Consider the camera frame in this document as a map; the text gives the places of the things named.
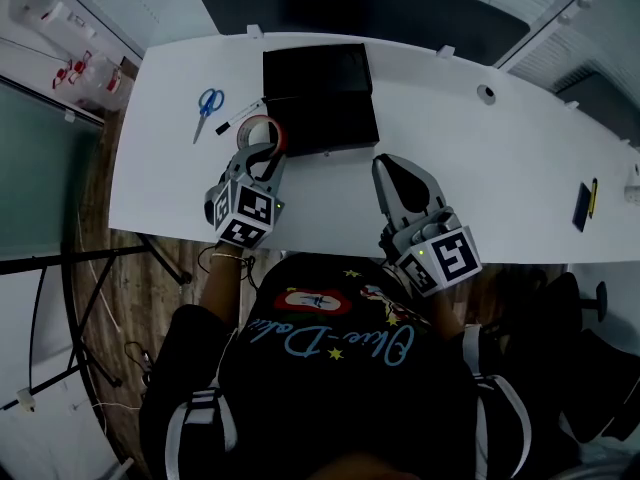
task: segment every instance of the white bottle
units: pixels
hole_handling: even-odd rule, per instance
[[[104,54],[91,55],[87,52],[73,69],[72,83],[80,84],[81,92],[92,101],[107,110],[120,110],[127,105],[133,80]]]

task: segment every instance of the blue scissors handle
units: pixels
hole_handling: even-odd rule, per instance
[[[220,95],[220,103],[217,106],[214,106],[216,98]],[[200,107],[200,115],[202,117],[209,117],[213,112],[218,110],[222,104],[224,103],[224,92],[216,91],[215,89],[207,89],[200,95],[200,99],[198,100],[198,106]]]

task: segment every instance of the person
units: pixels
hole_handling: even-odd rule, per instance
[[[178,418],[182,479],[477,478],[479,388],[442,292],[412,299],[372,260],[294,254],[268,272],[232,334],[241,256],[219,245],[200,304],[173,316],[140,411],[153,478],[177,478],[166,470],[168,428],[212,386],[224,395],[209,413],[218,425]],[[484,405],[496,414],[488,477],[509,478],[522,460],[520,420]]]

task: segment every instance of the phone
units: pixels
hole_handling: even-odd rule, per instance
[[[584,225],[587,222],[589,213],[589,203],[591,202],[591,191],[584,183],[580,184],[580,192],[578,193],[578,202],[576,203],[576,211],[573,214],[573,225],[582,233]]]

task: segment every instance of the white table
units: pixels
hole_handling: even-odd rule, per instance
[[[347,36],[214,36],[150,48],[120,137],[110,227],[214,241],[204,194],[237,150],[237,127],[222,137],[214,130],[263,95],[262,52],[345,42],[367,45],[380,143],[289,159],[278,194],[286,208],[265,247],[383,256],[371,160],[386,152],[436,177],[485,263],[640,259],[640,207],[623,197],[640,154],[613,133],[496,69]],[[480,84],[493,89],[494,105],[478,98]],[[197,99],[208,87],[226,100],[193,146]],[[594,177],[596,213],[580,233],[578,189]]]

